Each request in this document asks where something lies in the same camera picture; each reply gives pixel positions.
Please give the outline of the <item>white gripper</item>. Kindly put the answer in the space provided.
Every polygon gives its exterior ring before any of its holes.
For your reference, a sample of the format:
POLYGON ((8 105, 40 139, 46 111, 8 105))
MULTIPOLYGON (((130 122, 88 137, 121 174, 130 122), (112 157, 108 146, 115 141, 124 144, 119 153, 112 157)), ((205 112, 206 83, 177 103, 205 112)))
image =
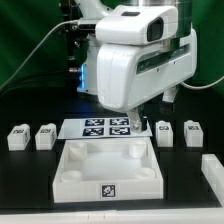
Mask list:
POLYGON ((197 35, 194 29, 174 51, 162 52, 160 43, 148 46, 104 44, 97 58, 97 94, 106 109, 130 111, 131 130, 147 130, 147 117, 138 107, 163 93, 173 103, 179 83, 196 70, 197 35))

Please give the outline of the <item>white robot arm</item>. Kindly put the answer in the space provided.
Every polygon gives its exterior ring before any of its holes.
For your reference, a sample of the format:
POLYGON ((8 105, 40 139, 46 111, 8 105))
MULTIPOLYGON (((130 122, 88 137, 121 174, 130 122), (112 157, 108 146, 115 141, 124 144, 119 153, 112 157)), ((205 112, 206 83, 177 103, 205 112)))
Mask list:
POLYGON ((90 33, 85 89, 142 132, 143 104, 195 73, 193 0, 122 0, 114 9, 100 0, 75 2, 83 14, 78 28, 90 33))

